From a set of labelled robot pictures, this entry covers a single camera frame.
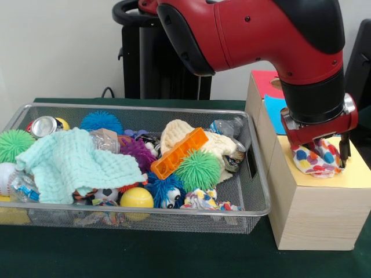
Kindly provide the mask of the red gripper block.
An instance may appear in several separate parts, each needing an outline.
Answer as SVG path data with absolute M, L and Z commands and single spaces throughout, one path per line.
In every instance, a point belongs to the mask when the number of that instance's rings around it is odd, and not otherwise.
M 321 141 L 316 139 L 341 134 L 341 140 L 339 142 L 340 167 L 346 167 L 347 160 L 351 156 L 350 134 L 346 132 L 357 126 L 357 110 L 348 114 L 341 114 L 325 123 L 304 125 L 295 122 L 290 116 L 289 110 L 284 108 L 281 110 L 281 122 L 290 144 L 293 146 L 307 144 L 307 149 L 310 151 L 319 151 Z

